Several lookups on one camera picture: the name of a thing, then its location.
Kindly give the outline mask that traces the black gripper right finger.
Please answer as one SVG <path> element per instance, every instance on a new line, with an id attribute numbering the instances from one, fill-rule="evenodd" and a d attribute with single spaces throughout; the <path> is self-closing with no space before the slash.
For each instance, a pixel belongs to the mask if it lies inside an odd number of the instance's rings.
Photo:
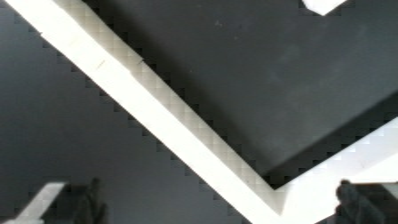
<path id="1" fill-rule="evenodd" d="M 340 181 L 335 224 L 398 224 L 398 182 Z"/>

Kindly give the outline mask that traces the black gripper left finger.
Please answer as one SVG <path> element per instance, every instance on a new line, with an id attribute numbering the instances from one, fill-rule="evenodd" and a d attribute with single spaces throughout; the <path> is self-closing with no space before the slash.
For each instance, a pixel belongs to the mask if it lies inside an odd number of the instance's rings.
<path id="1" fill-rule="evenodd" d="M 49 182 L 19 214 L 0 224 L 106 224 L 99 179 L 86 185 Z"/>

